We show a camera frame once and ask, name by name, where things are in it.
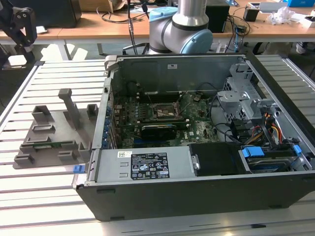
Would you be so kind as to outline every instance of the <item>computer case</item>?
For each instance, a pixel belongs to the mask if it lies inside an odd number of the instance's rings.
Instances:
[[[10,0],[16,7],[30,7],[35,12],[36,26],[75,28],[82,12],[79,0]]]
[[[212,33],[223,33],[230,6],[225,0],[207,0],[206,14],[209,17],[208,29]]]

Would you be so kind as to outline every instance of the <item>blue drive latch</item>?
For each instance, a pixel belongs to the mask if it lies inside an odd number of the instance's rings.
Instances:
[[[265,155],[261,147],[246,147],[242,150],[242,153],[245,158]]]

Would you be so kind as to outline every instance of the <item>barcode sticker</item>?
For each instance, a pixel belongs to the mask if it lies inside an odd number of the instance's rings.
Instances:
[[[119,151],[117,157],[123,158],[123,157],[131,157],[132,151]]]
[[[167,69],[177,69],[177,64],[168,64]]]

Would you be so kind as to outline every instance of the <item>warning label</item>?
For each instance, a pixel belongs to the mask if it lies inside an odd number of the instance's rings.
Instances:
[[[131,178],[169,178],[166,152],[131,155]]]

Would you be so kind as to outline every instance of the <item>desk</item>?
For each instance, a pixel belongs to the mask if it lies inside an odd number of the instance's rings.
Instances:
[[[61,28],[51,28],[47,29],[48,32],[44,34],[38,34],[37,40],[34,44],[57,44],[62,55],[62,58],[65,60],[70,59],[70,54],[66,48],[65,41],[58,39],[58,34],[62,30]],[[16,43],[8,37],[3,31],[0,31],[0,44],[1,45],[16,45]]]
[[[239,7],[244,7],[248,0],[237,0]],[[230,15],[239,7],[230,7]],[[291,8],[296,13],[310,14],[312,7]],[[235,16],[242,17],[244,9],[235,12]],[[300,24],[273,26],[264,20],[269,14],[259,13],[256,22],[251,22],[251,32],[244,39],[246,42],[312,42],[315,41],[315,28],[305,29]],[[115,14],[111,20],[126,19],[126,14]],[[149,22],[146,17],[142,22],[134,23],[134,37],[136,43],[149,42]],[[239,19],[237,24],[245,25]],[[96,13],[83,13],[82,18],[74,29],[48,29],[47,34],[40,34],[35,44],[56,43],[64,60],[71,59],[66,43],[96,43],[102,53],[101,43],[130,43],[127,24],[113,24],[103,21]],[[227,24],[224,33],[214,33],[214,43],[219,47],[228,43],[232,36],[231,25]],[[14,44],[3,32],[0,33],[0,43]]]

